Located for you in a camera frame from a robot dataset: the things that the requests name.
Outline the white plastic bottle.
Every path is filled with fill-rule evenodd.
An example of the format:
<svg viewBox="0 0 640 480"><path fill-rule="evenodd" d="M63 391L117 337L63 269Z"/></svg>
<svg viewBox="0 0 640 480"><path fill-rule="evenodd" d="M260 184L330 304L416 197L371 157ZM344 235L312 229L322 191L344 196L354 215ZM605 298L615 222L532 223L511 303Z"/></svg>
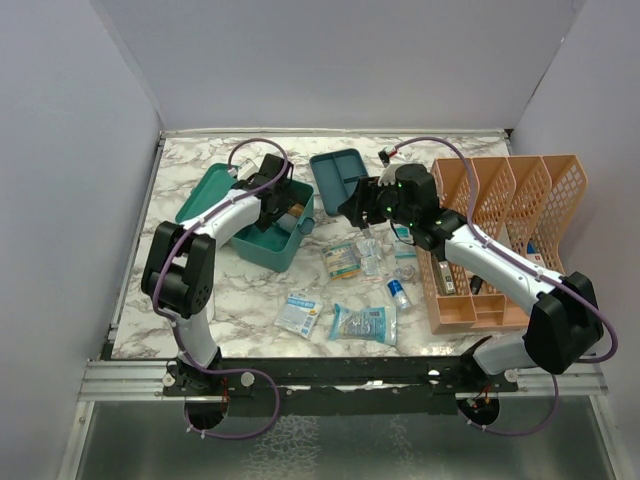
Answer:
<svg viewBox="0 0 640 480"><path fill-rule="evenodd" d="M283 214L275 221L275 225L281 230L291 234L298 225L299 218L291 214Z"/></svg>

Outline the brown bottle orange cap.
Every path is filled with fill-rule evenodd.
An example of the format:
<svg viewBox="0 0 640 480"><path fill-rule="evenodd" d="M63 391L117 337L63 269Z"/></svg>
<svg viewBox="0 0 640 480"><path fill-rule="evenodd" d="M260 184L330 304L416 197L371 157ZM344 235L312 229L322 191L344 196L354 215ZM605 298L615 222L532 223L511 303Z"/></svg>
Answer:
<svg viewBox="0 0 640 480"><path fill-rule="evenodd" d="M302 218L304 216L305 206L299 203L292 205L288 214L296 219Z"/></svg>

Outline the small bottle blue label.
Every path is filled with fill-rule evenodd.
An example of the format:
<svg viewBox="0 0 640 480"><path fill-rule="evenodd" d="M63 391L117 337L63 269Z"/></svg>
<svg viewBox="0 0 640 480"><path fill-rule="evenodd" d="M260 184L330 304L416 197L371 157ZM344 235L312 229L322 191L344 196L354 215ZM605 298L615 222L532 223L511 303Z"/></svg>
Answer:
<svg viewBox="0 0 640 480"><path fill-rule="evenodd" d="M406 310L412 307L412 303L401 282L392 277L386 282L386 288L391 295L396 307L400 310Z"/></svg>

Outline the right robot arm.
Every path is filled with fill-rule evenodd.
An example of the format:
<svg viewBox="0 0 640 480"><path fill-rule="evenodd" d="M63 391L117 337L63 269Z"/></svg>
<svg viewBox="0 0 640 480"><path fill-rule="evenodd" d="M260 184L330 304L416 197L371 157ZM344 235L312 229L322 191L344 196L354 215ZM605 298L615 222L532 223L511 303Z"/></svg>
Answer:
<svg viewBox="0 0 640 480"><path fill-rule="evenodd" d="M339 213L360 229L386 221L408 228L417 247L478 275L529 317L525 332L490 337L466 351L459 378L467 389L481 391L509 369L539 367L562 374L603 337L588 277L542 268L441 206L435 179L424 166L389 171L392 180L359 178Z"/></svg>

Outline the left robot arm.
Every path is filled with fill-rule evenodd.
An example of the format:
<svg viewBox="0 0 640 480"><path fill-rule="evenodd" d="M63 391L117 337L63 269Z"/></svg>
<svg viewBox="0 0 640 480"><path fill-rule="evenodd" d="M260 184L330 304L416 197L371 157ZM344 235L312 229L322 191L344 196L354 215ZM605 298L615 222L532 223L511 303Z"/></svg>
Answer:
<svg viewBox="0 0 640 480"><path fill-rule="evenodd" d="M248 227L263 233L289 221L297 203L292 170L289 160L267 154L257 172L238 176L208 210L183 223L165 221L155 230L141 290L154 312L169 321L178 357L190 365L186 382L199 394L214 392L221 380L215 365L221 351L206 318L217 250Z"/></svg>

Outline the dark teal divided tray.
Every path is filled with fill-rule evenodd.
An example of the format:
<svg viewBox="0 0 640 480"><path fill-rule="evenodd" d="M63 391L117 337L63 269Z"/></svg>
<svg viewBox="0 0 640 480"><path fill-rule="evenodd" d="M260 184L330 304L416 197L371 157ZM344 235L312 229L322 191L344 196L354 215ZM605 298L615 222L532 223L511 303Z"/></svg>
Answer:
<svg viewBox="0 0 640 480"><path fill-rule="evenodd" d="M309 163L325 213L330 217L340 215L338 207L351 197L359 179L369 176L360 152L354 148L318 154Z"/></svg>

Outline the bandage pack yellow green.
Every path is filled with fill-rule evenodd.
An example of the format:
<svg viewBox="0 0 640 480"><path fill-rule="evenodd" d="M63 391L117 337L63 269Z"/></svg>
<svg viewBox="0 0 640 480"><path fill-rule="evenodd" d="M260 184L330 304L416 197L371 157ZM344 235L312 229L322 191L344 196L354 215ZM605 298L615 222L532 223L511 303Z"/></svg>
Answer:
<svg viewBox="0 0 640 480"><path fill-rule="evenodd" d="M361 273L360 261L351 242L323 248L322 258L330 280L352 278Z"/></svg>

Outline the small teal white sachet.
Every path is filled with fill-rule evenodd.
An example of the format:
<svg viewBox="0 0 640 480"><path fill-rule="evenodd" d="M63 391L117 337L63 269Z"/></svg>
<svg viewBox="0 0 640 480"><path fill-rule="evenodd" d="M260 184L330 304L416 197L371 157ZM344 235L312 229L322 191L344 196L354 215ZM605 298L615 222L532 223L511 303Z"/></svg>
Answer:
<svg viewBox="0 0 640 480"><path fill-rule="evenodd" d="M395 230L394 255L396 259L416 257L413 237L406 227L398 226Z"/></svg>

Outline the blue gauze dressing pack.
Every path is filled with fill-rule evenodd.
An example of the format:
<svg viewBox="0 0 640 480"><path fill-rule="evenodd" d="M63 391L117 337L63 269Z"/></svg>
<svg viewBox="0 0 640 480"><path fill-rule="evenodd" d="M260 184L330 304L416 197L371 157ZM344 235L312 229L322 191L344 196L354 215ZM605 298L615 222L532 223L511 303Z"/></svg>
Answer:
<svg viewBox="0 0 640 480"><path fill-rule="evenodd" d="M292 292L278 311L274 325L308 339L323 306L319 297L304 292Z"/></svg>

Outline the blue cotton swab bag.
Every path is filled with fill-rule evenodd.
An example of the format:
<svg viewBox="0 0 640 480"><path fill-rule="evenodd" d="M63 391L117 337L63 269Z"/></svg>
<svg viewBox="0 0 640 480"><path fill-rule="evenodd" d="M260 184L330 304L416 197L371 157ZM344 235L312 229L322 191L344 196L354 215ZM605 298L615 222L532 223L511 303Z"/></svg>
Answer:
<svg viewBox="0 0 640 480"><path fill-rule="evenodd" d="M332 341L367 340L395 346L397 343L396 308L368 307L356 310L335 304L329 339Z"/></svg>

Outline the peach plastic file organizer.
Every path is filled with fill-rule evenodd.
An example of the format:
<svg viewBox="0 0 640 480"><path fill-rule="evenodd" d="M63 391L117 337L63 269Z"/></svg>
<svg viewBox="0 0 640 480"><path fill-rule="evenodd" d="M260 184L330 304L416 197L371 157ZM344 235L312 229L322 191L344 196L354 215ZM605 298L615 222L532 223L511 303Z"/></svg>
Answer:
<svg viewBox="0 0 640 480"><path fill-rule="evenodd" d="M574 155L475 157L479 183L473 221L481 230L526 258L529 240L547 268L561 272L559 244L588 180ZM506 332L527 327L529 317L488 283L472 292L470 271L451 266L457 294L442 296L434 257L419 250L418 263L432 333Z"/></svg>

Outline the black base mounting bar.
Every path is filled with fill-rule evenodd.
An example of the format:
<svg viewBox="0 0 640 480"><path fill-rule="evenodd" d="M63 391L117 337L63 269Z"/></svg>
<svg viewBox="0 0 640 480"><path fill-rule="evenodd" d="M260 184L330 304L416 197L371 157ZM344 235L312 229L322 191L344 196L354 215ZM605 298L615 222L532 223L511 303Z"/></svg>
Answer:
<svg viewBox="0 0 640 480"><path fill-rule="evenodd" d="M163 394L245 416L453 415L456 397L513 393L504 375L477 375L457 356L221 358L205 374L166 364Z"/></svg>

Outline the white box red label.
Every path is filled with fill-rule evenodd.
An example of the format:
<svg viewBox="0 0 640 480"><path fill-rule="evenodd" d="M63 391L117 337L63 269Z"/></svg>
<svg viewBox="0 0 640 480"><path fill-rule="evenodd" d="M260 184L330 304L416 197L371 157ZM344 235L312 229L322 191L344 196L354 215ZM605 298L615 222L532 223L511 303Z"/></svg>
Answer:
<svg viewBox="0 0 640 480"><path fill-rule="evenodd" d="M547 263L542 251L532 240L529 240L526 245L526 259L542 269L547 268Z"/></svg>

